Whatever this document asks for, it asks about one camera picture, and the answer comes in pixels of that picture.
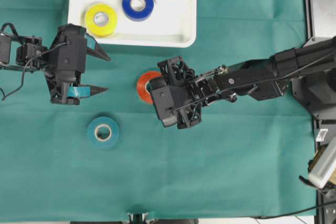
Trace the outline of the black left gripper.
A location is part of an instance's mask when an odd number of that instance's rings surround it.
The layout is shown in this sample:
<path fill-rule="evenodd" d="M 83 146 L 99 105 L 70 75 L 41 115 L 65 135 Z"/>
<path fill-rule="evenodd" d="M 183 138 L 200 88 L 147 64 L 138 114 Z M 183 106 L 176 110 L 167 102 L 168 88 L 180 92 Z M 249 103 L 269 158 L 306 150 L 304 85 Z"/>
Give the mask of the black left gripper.
<path fill-rule="evenodd" d="M 111 61 L 111 58 L 106 54 L 106 52 L 101 48 L 100 44 L 88 33 L 85 33 L 85 39 L 87 40 L 87 54 L 93 57 Z M 61 43 L 54 48 L 49 48 L 50 52 L 43 56 L 43 59 L 46 60 L 47 65 L 45 66 L 45 78 L 49 88 L 51 103 L 58 104 L 69 104 L 69 105 L 78 105 L 79 100 L 82 98 L 89 98 L 93 95 L 103 93 L 108 90 L 108 88 L 98 87 L 98 86 L 84 86 L 81 82 L 69 83 L 60 81 L 57 78 L 55 69 L 51 66 L 49 61 L 50 53 L 57 49 L 60 46 L 63 46 L 65 43 Z"/>

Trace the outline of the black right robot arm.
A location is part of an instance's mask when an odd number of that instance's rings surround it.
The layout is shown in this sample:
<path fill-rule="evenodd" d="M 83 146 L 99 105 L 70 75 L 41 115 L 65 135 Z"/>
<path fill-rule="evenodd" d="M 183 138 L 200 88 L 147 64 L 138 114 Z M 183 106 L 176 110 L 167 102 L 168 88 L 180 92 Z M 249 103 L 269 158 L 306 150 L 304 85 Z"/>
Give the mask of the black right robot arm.
<path fill-rule="evenodd" d="M 294 98 L 316 119 L 335 119 L 335 39 L 274 54 L 268 59 L 220 66 L 197 75 L 182 57 L 158 63 L 161 76 L 150 81 L 150 94 L 165 127 L 191 128 L 202 108 L 239 96 L 257 101 L 292 90 Z"/>

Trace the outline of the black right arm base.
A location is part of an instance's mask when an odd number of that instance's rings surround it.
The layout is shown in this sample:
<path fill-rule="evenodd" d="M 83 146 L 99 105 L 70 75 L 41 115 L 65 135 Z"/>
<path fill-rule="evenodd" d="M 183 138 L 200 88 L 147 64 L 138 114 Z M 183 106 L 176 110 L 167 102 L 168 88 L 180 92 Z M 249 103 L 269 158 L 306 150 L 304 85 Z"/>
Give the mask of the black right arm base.
<path fill-rule="evenodd" d="M 295 49 L 302 68 L 292 79 L 294 98 L 316 119 L 335 120 L 335 38 Z"/>

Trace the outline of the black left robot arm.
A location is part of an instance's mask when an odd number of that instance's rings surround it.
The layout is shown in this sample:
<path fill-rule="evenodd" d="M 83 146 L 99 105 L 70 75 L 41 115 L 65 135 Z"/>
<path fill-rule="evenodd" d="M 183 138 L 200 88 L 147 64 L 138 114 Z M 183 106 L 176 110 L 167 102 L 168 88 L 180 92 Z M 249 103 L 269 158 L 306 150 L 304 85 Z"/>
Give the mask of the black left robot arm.
<path fill-rule="evenodd" d="M 50 47 L 43 46 L 40 37 L 19 35 L 12 23 L 1 27 L 1 69 L 20 71 L 22 75 L 43 72 L 51 103 L 79 105 L 80 99 L 107 91 L 104 87 L 81 83 L 87 56 L 111 60 L 82 26 L 58 27 Z"/>

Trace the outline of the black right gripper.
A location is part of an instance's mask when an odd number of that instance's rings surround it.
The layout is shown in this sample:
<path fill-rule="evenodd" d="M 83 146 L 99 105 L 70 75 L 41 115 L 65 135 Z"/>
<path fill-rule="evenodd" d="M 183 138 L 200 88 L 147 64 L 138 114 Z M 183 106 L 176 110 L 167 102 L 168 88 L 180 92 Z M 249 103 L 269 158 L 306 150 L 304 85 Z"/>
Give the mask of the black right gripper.
<path fill-rule="evenodd" d="M 166 84 L 184 87 L 188 91 L 192 98 L 192 102 L 188 104 L 194 112 L 192 119 L 197 121 L 195 125 L 201 123 L 202 107 L 207 105 L 207 99 L 215 93 L 215 89 L 209 85 L 209 79 L 218 73 L 218 70 L 213 69 L 197 76 L 195 71 L 187 66 L 182 57 L 161 61 L 157 63 L 157 66 Z"/>

